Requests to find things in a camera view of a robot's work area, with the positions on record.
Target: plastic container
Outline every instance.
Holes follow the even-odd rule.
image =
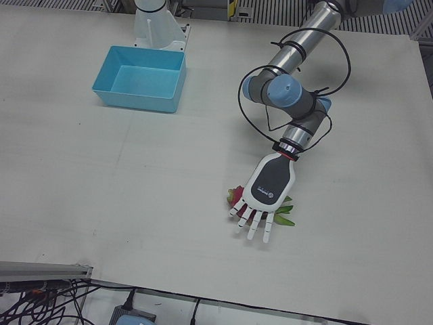
[[[92,90],[110,106],[173,113],[185,76],[183,52],[111,46]]]
[[[118,319],[116,325],[155,325],[155,323],[144,317],[123,315]]]

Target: wire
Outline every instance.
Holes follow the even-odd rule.
[[[294,34],[296,34],[296,33],[300,33],[300,32],[303,32],[303,31],[307,31],[307,30],[312,30],[312,31],[317,31],[317,32],[319,32],[319,33],[323,33],[323,34],[325,34],[325,35],[327,35],[327,36],[330,36],[331,38],[333,38],[337,43],[338,43],[338,45],[341,47],[341,49],[342,49],[342,51],[343,51],[343,53],[344,53],[344,55],[345,55],[345,57],[346,57],[346,62],[347,62],[347,73],[346,73],[346,76],[344,77],[344,80],[341,82],[341,84],[338,86],[338,87],[336,87],[334,90],[332,90],[332,91],[328,91],[327,93],[321,93],[322,91],[325,91],[325,90],[328,90],[329,89],[329,87],[325,87],[325,88],[322,88],[322,89],[318,89],[318,90],[316,90],[316,91],[314,91],[314,92],[312,92],[311,94],[312,94],[312,96],[313,96],[313,106],[311,107],[311,109],[310,109],[310,112],[308,112],[307,114],[306,114],[306,116],[303,116],[302,118],[298,118],[298,120],[300,120],[300,119],[304,119],[304,118],[306,118],[308,115],[310,115],[310,114],[312,114],[312,113],[314,113],[314,112],[321,112],[322,114],[324,114],[325,115],[325,117],[327,117],[327,119],[329,120],[329,129],[325,132],[325,134],[323,134],[313,145],[311,145],[311,146],[309,146],[307,149],[304,149],[304,150],[301,150],[300,152],[306,152],[306,151],[308,151],[308,150],[310,150],[310,149],[312,149],[312,148],[314,148],[326,135],[328,135],[330,132],[331,132],[331,130],[332,130],[332,119],[331,119],[331,117],[328,115],[328,113],[327,112],[323,112],[323,111],[321,111],[321,110],[316,110],[315,109],[315,106],[316,106],[316,103],[317,103],[317,99],[319,98],[319,97],[324,97],[324,96],[329,96],[329,95],[332,95],[332,94],[334,94],[334,93],[336,93],[337,91],[339,91],[339,90],[341,90],[341,88],[343,88],[344,86],[345,86],[345,84],[347,83],[347,81],[349,80],[349,78],[350,78],[350,75],[351,75],[351,73],[352,73],[352,64],[351,64],[351,62],[350,62],[350,56],[349,56],[349,54],[348,54],[348,52],[347,52],[347,48],[344,46],[344,44],[343,44],[343,42],[341,42],[341,40],[337,37],[337,36],[335,36],[334,34],[332,34],[331,32],[329,32],[328,30],[324,30],[324,29],[320,29],[320,28],[313,28],[313,27],[304,27],[304,28],[299,28],[299,29],[297,29],[297,30],[294,30],[293,32],[289,32],[288,34],[286,34],[286,35],[284,35],[282,38],[281,38],[281,40],[280,40],[280,42],[278,42],[278,43],[276,43],[278,46],[280,46],[280,47],[282,47],[282,46],[284,46],[283,45],[283,42],[285,41],[285,39],[287,39],[288,37],[290,37],[290,36],[292,36],[292,35],[294,35]],[[271,136],[269,136],[269,135],[267,135],[267,134],[265,134],[263,131],[261,131],[248,117],[247,117],[247,115],[246,115],[246,113],[245,113],[245,111],[244,111],[244,108],[242,107],[242,103],[241,103],[241,90],[242,90],[242,85],[244,84],[244,81],[253,73],[253,72],[255,72],[255,71],[257,71],[257,70],[260,70],[260,69],[263,69],[263,68],[275,68],[275,69],[278,69],[281,73],[284,73],[284,74],[288,74],[284,69],[282,69],[282,68],[280,68],[280,67],[278,67],[278,66],[274,66],[274,65],[271,65],[271,64],[267,64],[267,65],[265,65],[265,66],[259,66],[259,67],[257,67],[257,68],[254,68],[254,69],[252,69],[249,73],[247,73],[243,78],[242,78],[242,80],[241,80],[241,82],[240,82],[240,85],[239,85],[239,89],[237,90],[237,102],[238,102],[238,104],[239,104],[239,108],[240,108],[240,110],[241,110],[241,113],[242,113],[242,115],[244,116],[244,118],[248,121],[248,123],[250,123],[250,125],[257,131],[257,132],[259,132],[263,137],[265,137],[265,138],[267,138],[269,141],[271,141],[271,142],[273,142],[274,144],[278,144],[278,142],[275,140],[275,139],[273,139]],[[265,105],[265,112],[266,112],[266,117],[267,117],[267,126],[268,126],[268,131],[276,131],[276,130],[278,130],[278,129],[280,129],[280,128],[282,128],[282,127],[285,127],[285,126],[287,126],[287,125],[289,125],[290,123],[291,123],[291,121],[289,121],[289,122],[287,122],[287,123],[285,123],[285,124],[283,124],[283,125],[280,125],[280,126],[278,126],[278,127],[276,127],[276,128],[271,128],[271,126],[270,126],[270,122],[269,122],[269,112],[268,112],[268,108],[267,108],[267,105]]]
[[[191,321],[189,322],[190,325],[195,325],[196,324],[197,308],[198,308],[198,305],[199,305],[200,301],[201,301],[201,298],[198,298],[197,302],[196,302],[196,306],[194,307],[194,312],[192,313]]]
[[[68,300],[68,301],[65,301],[64,303],[59,304],[59,305],[56,306],[55,308],[63,307],[63,306],[65,306],[65,305],[67,305],[67,304],[69,304],[69,303],[71,303],[71,302],[74,302],[74,301],[80,299],[81,297],[84,297],[84,296],[86,296],[86,295],[88,295],[88,294],[90,294],[90,293],[93,293],[93,292],[95,292],[95,291],[97,291],[97,290],[99,290],[99,289],[101,289],[101,288],[104,288],[104,289],[112,289],[112,290],[131,290],[131,289],[139,289],[139,287],[136,287],[136,286],[107,286],[107,285],[103,285],[103,284],[94,284],[94,283],[91,283],[90,281],[86,281],[86,280],[80,280],[80,281],[75,281],[75,282],[71,282],[71,283],[73,284],[73,285],[72,285],[72,288],[69,288],[69,289],[63,290],[62,292],[59,292],[59,293],[56,293],[56,294],[53,296],[53,298],[57,298],[57,297],[59,297],[59,296],[66,296],[68,293],[70,293],[70,294],[72,295],[72,298],[71,298],[70,300]],[[85,292],[85,293],[83,293],[83,294],[81,294],[81,295],[78,295],[78,296],[73,294],[73,292],[76,291],[77,289],[80,289],[80,288],[88,288],[88,287],[93,287],[93,289],[91,289],[91,290],[89,290],[88,292]],[[32,311],[33,311],[34,309],[38,308],[39,305],[40,305],[40,304],[34,305],[34,307],[33,307],[31,310],[28,310],[28,311],[22,313],[21,317],[22,317],[22,316],[30,316],[31,313],[32,313]],[[15,320],[15,319],[19,318],[19,317],[20,317],[20,316],[17,316],[17,317],[11,317],[11,318],[8,320],[8,323],[11,322],[12,320]]]
[[[111,290],[131,290],[132,288],[136,288],[136,289],[144,289],[144,288],[140,288],[137,286],[107,286],[107,285],[101,285],[101,284],[94,284],[91,283],[90,281],[86,281],[86,280],[79,280],[76,281],[77,284],[77,288],[82,288],[82,287],[86,287],[86,286],[81,286],[80,283],[86,283],[86,286],[99,286],[100,288],[105,288],[105,289],[111,289]],[[88,295],[92,292],[94,292],[95,290],[98,290],[100,288],[94,288],[92,290],[90,290],[89,292],[86,292],[83,295],[79,295],[76,296],[77,299],[79,299],[80,297],[83,297],[84,295]],[[50,300],[53,300],[53,306],[51,309],[48,310],[48,312],[50,313],[49,316],[47,317],[47,319],[44,319],[36,324],[33,324],[34,322],[32,322],[32,325],[48,325],[48,323],[52,320],[58,320],[58,323],[56,325],[59,325],[59,323],[62,321],[63,318],[72,318],[72,319],[78,319],[81,320],[79,318],[79,316],[73,316],[73,315],[65,315],[65,310],[66,308],[64,307],[64,303],[61,305],[56,305],[56,299],[57,297],[60,297],[62,295],[65,295],[67,293],[67,291],[72,291],[74,290],[73,288],[70,289],[66,289],[63,290],[62,292],[57,292],[55,295],[51,295],[51,297],[49,298]],[[175,293],[175,292],[169,292],[169,291],[165,291],[165,290],[156,290],[156,289],[149,289],[146,288],[146,290],[150,290],[150,291],[154,291],[157,293],[164,293],[164,294],[168,294],[168,295],[179,295],[182,297],[189,297],[189,298],[196,298],[194,296],[191,295],[184,295],[184,294],[180,294],[180,293]],[[21,306],[23,305],[25,302],[28,302],[27,300],[25,300],[25,297],[21,297],[21,301],[18,301],[16,304],[14,304],[15,306]],[[221,300],[216,300],[216,299],[211,299],[211,298],[199,298],[196,302],[196,307],[194,308],[194,313],[193,313],[193,317],[195,319],[196,313],[197,313],[197,308],[198,308],[198,304],[200,301],[202,300],[206,300],[206,301],[214,301],[214,302],[218,302],[218,303],[228,303],[231,305],[237,305],[240,307],[245,307],[248,309],[257,309],[257,310],[272,310],[272,311],[280,311],[282,313],[288,313],[289,311],[287,310],[282,310],[282,309],[274,309],[274,308],[266,308],[266,307],[258,307],[258,306],[251,306],[251,305],[245,305],[243,303],[234,303],[232,301],[221,301]],[[3,317],[4,315],[8,316],[7,312],[4,312],[1,314],[0,318]],[[353,322],[349,322],[349,321],[344,321],[344,320],[337,320],[334,318],[325,318],[325,317],[321,317],[321,316],[317,316],[317,315],[309,315],[309,314],[301,314],[301,313],[296,313],[296,312],[290,312],[296,315],[304,315],[304,316],[310,316],[310,317],[318,317],[318,318],[323,318],[324,320],[329,320],[329,321],[333,321],[333,322],[338,322],[341,324],[347,324],[347,325],[367,325],[367,324],[362,324],[362,323],[353,323]],[[87,318],[83,318],[84,322],[90,325],[94,325],[90,320],[88,320]],[[1,325],[5,325],[5,324],[9,324],[11,320],[8,320],[6,322],[0,322]]]
[[[76,282],[75,282],[75,280],[72,280],[71,283],[72,283],[72,286],[73,286],[73,287],[76,287]],[[71,295],[72,295],[72,298],[74,299],[74,307],[75,307],[76,314],[80,317],[80,319],[81,319],[81,324],[82,324],[82,325],[85,325],[85,321],[84,321],[84,319],[83,319],[83,314],[82,314],[82,311],[81,311],[80,305],[78,304],[78,299],[76,298],[76,294],[77,294],[77,293],[78,293],[78,290],[75,289],[74,291],[71,292]]]
[[[20,308],[20,306],[25,303],[25,301],[23,301],[23,297],[24,297],[24,293],[22,292],[18,301],[16,303],[14,303],[8,310],[6,310],[2,314],[0,314],[0,318],[3,318],[3,321],[6,321],[7,315],[9,313],[11,313],[12,311],[13,311],[13,313],[12,313],[13,315],[18,312],[18,309]]]
[[[328,91],[327,93],[321,93],[318,96],[319,97],[323,97],[323,96],[332,95],[333,93],[336,93],[337,91],[339,91],[341,88],[343,88],[345,86],[345,84],[347,83],[347,81],[350,78],[350,74],[352,73],[352,63],[350,62],[350,56],[349,56],[349,53],[347,52],[347,48],[344,46],[343,42],[341,42],[341,40],[336,35],[332,34],[328,30],[321,29],[321,28],[303,27],[303,28],[299,28],[297,30],[294,30],[293,32],[289,32],[288,34],[284,35],[283,38],[280,40],[279,43],[283,44],[283,42],[285,41],[285,39],[287,39],[288,37],[290,37],[290,36],[292,36],[294,34],[300,33],[300,32],[308,31],[308,30],[312,30],[312,31],[315,31],[315,32],[323,33],[323,34],[326,34],[327,36],[333,38],[338,43],[338,45],[341,47],[342,51],[344,52],[344,56],[346,57],[346,61],[347,61],[347,74],[344,77],[344,80],[334,90]]]
[[[41,310],[37,313],[35,313],[35,311],[41,307]],[[48,310],[48,301],[46,301],[42,306],[38,306],[37,308],[32,309],[30,315],[32,316],[32,320],[34,322],[43,320],[45,318],[45,316],[47,315],[47,310]]]
[[[76,289],[78,289],[78,288],[86,288],[86,287],[88,287],[88,285],[86,285],[86,286],[76,286],[75,288],[70,288],[70,289],[67,289],[67,290],[63,290],[62,292],[56,293],[56,294],[54,294],[53,296],[51,296],[51,299],[57,299],[59,296],[62,296],[62,295],[64,295],[64,294],[67,293],[67,292],[72,292],[73,290],[76,290]],[[92,289],[92,290],[89,290],[88,292],[85,292],[84,294],[81,294],[81,295],[75,296],[75,297],[73,297],[72,299],[70,299],[70,300],[68,300],[68,301],[66,301],[66,302],[64,302],[64,303],[61,303],[61,304],[59,304],[59,305],[57,305],[57,306],[54,305],[53,307],[51,307],[51,309],[48,309],[48,310],[46,310],[46,311],[35,311],[35,309],[38,308],[38,307],[41,305],[40,302],[39,302],[39,303],[33,303],[33,308],[27,310],[28,306],[32,304],[32,303],[30,302],[30,303],[29,303],[29,304],[28,304],[28,305],[27,305],[27,306],[26,306],[26,307],[21,311],[20,314],[18,314],[18,315],[11,315],[11,316],[9,317],[9,319],[5,321],[5,324],[9,324],[11,321],[13,321],[13,320],[15,320],[15,319],[22,319],[23,317],[31,316],[32,313],[33,313],[33,315],[39,315],[39,314],[41,314],[41,313],[54,312],[57,308],[60,308],[60,307],[66,306],[67,304],[73,302],[75,299],[79,299],[79,298],[81,298],[81,297],[84,297],[85,295],[88,295],[88,294],[90,294],[90,293],[93,293],[93,292],[95,292],[95,291],[98,290],[98,289],[99,289],[99,288],[94,288],[94,289]]]
[[[312,6],[313,6],[313,3],[312,3],[312,2],[310,2],[310,3],[307,5],[307,7],[306,7],[306,11],[305,11],[305,15],[304,15],[304,17],[302,17],[299,26],[302,26],[302,24],[304,24],[304,20],[305,20],[306,16],[309,14],[309,12],[310,12],[310,14],[311,14],[311,7],[312,7]]]
[[[124,302],[122,309],[133,310],[133,299],[134,299],[135,289],[132,289],[128,295],[127,300]]]
[[[244,115],[244,118],[247,120],[248,123],[250,123],[250,125],[257,131],[259,132],[262,136],[264,136],[265,138],[267,138],[269,141],[272,141],[273,143],[277,144],[277,140],[273,139],[272,137],[270,137],[269,135],[263,133],[249,118],[248,116],[246,116],[246,113],[244,112],[244,108],[242,107],[242,103],[241,103],[241,90],[242,90],[242,85],[244,84],[244,81],[253,73],[256,72],[257,70],[263,69],[263,68],[274,68],[279,70],[280,72],[284,73],[284,74],[288,74],[283,68],[280,68],[278,66],[274,66],[272,64],[267,64],[265,66],[258,66],[257,68],[252,69],[249,73],[247,73],[241,80],[241,83],[239,84],[239,89],[237,90],[237,103],[239,104],[239,109],[241,110],[242,115]]]

